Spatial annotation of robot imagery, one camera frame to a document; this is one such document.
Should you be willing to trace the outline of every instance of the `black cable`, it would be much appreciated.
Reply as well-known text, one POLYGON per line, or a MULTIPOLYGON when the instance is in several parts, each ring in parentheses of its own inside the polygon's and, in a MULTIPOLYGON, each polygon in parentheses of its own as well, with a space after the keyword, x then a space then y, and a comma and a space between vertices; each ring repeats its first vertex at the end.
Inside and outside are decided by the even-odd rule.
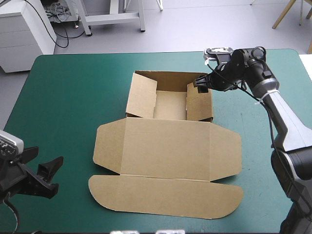
MULTIPOLYGON (((219 77, 221 77, 223 80, 225 80, 226 82, 228 82, 229 84, 233 85, 235 88, 237 89, 240 89, 241 91, 243 91, 244 93, 248 94, 250 97, 252 97, 254 100, 256 101, 259 101, 258 98, 256 98, 254 95, 252 95, 251 93, 249 93, 247 90, 243 89, 242 87, 239 87, 237 84, 233 84, 231 83, 228 79, 226 79, 224 76, 222 76, 219 72, 217 72, 214 68, 212 68, 209 64, 207 64, 208 67, 213 71, 215 72, 219 77)), ((312 219, 310 218, 310 216, 312 215, 312 206, 309 204, 309 202, 306 200, 306 198, 303 196, 303 194, 299 191, 297 185, 295 184, 292 176, 290 175, 290 173, 288 172, 287 170, 287 167, 286 165, 284 164, 283 160, 282 160, 282 157, 281 155, 279 154, 278 150, 277 150, 277 147, 275 145, 275 142, 274 142, 274 134, 273 134, 273 126, 272 126, 272 117, 271 117, 271 114, 270 114, 270 110, 269 108, 263 103, 263 102, 260 102, 260 104, 264 107, 264 109, 267 111, 268 113, 268 117, 269 117, 269 124, 270 124, 270 133, 271 133, 271 141, 272 141, 272 146, 278 156, 278 159, 280 160, 284 170, 286 171, 286 174, 291 182, 291 184, 293 185, 293 187, 296 189, 297 193, 299 194, 299 196, 302 198, 302 200, 306 203, 307 207, 309 208, 309 212, 307 214, 304 214, 304 212, 300 209, 300 211, 303 213, 303 216, 308 220, 308 221, 312 221, 312 219)))
POLYGON ((81 37, 81 36, 84 34, 84 31, 83 31, 81 34, 79 34, 78 36, 75 36, 75 37, 64 37, 64 36, 62 36, 62 35, 60 35, 60 34, 58 34, 58 33, 55 33, 55 34, 58 35, 58 36, 60 36, 61 38, 74 39, 74 38, 79 38, 79 37, 81 37))
MULTIPOLYGON (((57 44, 57 42, 52 38, 52 36, 51 36, 49 30, 47 29, 47 26, 45 25, 45 23, 44 23, 44 21, 43 21, 41 15, 40 15, 39 12, 37 11, 37 9, 36 9, 28 0, 24 0, 24 1, 27 2, 27 3, 35 10, 35 12, 36 12, 37 15, 39 16, 41 22, 43 23, 43 26, 45 27, 45 30, 47 31, 47 33, 49 34, 51 40, 55 43, 55 45, 57 45, 57 46, 60 47, 60 48, 67 48, 68 45, 69 45, 69 39, 67 38, 67 44, 66 44, 65 46, 61 46, 61 45, 57 44)), ((67 35, 67 30, 66 30, 65 26, 64 26, 63 24, 61 24, 61 25, 62 25, 63 28, 64 28, 64 31, 65 31, 66 36, 68 37, 68 35, 67 35)))
MULTIPOLYGON (((52 13, 52 12, 46 11, 45 13, 50 14, 50 15, 48 16, 49 18, 50 18, 50 17, 57 17, 57 15, 54 14, 54 13, 52 13)), ((56 32, 55 32, 55 34, 58 35, 58 36, 60 36, 61 38, 74 39, 74 38, 79 38, 79 37, 81 37, 81 36, 84 34, 84 31, 83 31, 81 34, 79 34, 78 36, 74 36, 74 37, 65 37, 65 36, 60 35, 60 34, 58 34, 58 33, 56 33, 56 32)))
POLYGON ((16 219, 16 227, 14 229, 14 231, 12 232, 12 234, 14 234, 20 227, 20 216, 18 213, 18 210, 16 209, 16 207, 9 202, 9 198, 10 198, 10 192, 7 193, 7 195, 5 196, 3 203, 13 212, 15 219, 16 219))

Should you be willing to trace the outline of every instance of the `white cabinet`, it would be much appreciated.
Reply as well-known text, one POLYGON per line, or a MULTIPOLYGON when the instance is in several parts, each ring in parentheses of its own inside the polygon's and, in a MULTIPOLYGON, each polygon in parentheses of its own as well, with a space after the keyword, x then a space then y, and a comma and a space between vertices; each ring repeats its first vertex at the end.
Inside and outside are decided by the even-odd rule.
MULTIPOLYGON (((39 12, 50 35, 56 35, 40 0, 28 0, 39 12)), ((40 55, 52 55, 55 44, 34 9, 24 0, 0 7, 0 66, 5 72, 30 70, 40 55)))

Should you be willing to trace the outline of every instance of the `cardboard box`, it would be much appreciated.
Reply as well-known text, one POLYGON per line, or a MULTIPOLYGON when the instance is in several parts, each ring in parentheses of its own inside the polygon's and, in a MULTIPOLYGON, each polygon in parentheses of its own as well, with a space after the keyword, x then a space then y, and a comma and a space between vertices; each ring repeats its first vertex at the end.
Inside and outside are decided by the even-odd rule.
POLYGON ((241 139, 205 122, 213 117, 211 92, 198 95, 188 85, 198 75, 134 73, 126 112, 136 117, 97 130, 94 163, 120 174, 89 179, 99 204, 115 211, 207 219, 238 207, 240 187, 211 181, 241 171, 241 139))
POLYGON ((128 117, 212 121, 212 92, 197 92, 193 80, 205 73, 136 71, 128 117))

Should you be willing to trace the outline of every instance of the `gray floor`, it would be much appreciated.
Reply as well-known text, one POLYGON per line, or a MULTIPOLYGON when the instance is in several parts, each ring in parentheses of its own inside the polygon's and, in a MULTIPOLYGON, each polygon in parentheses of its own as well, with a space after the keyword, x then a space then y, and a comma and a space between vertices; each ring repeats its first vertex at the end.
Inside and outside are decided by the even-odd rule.
MULTIPOLYGON (((55 48, 55 54, 131 53, 201 51, 205 47, 232 48, 265 46, 268 49, 291 48, 305 54, 312 39, 312 20, 299 26, 300 1, 294 5, 279 27, 271 27, 287 0, 163 0, 160 12, 155 0, 144 0, 146 32, 138 23, 93 26, 92 37, 83 35, 70 40, 66 49, 55 48)), ((87 0, 90 15, 107 13, 109 1, 87 0)), ((136 9, 136 1, 129 10, 136 9)), ((304 3, 304 16, 310 6, 304 3)), ((77 35, 67 24, 70 35, 77 35)), ((62 28, 56 31, 63 34, 62 28)), ((66 41, 59 39, 60 44, 66 41)), ((0 129, 3 129, 20 93, 27 73, 5 74, 0 69, 0 129)))

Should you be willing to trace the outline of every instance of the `white drawer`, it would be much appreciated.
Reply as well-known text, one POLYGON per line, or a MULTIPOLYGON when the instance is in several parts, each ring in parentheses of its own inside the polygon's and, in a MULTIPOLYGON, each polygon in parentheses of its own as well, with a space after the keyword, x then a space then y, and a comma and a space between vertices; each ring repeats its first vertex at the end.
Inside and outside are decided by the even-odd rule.
POLYGON ((29 30, 23 16, 11 16, 0 18, 0 33, 29 30))
POLYGON ((31 31, 0 33, 0 48, 37 44, 31 31))
POLYGON ((0 48, 0 66, 5 72, 29 71, 40 55, 38 45, 0 48))

